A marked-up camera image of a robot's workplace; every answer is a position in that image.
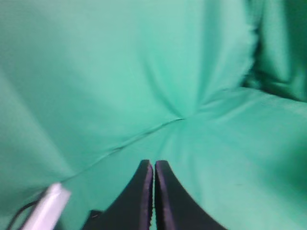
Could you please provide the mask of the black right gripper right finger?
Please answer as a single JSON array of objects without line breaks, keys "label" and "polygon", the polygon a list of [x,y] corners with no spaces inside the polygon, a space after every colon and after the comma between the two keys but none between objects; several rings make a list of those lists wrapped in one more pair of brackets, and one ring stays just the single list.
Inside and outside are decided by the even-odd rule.
[{"label": "black right gripper right finger", "polygon": [[224,230],[188,194],[167,161],[155,163],[154,207],[158,230]]}]

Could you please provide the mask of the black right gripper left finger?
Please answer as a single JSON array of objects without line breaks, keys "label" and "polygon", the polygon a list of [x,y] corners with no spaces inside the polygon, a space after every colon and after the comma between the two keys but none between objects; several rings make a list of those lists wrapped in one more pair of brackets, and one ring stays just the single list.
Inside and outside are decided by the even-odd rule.
[{"label": "black right gripper left finger", "polygon": [[127,186],[104,211],[91,210],[85,230],[148,230],[153,213],[153,167],[142,160]]}]

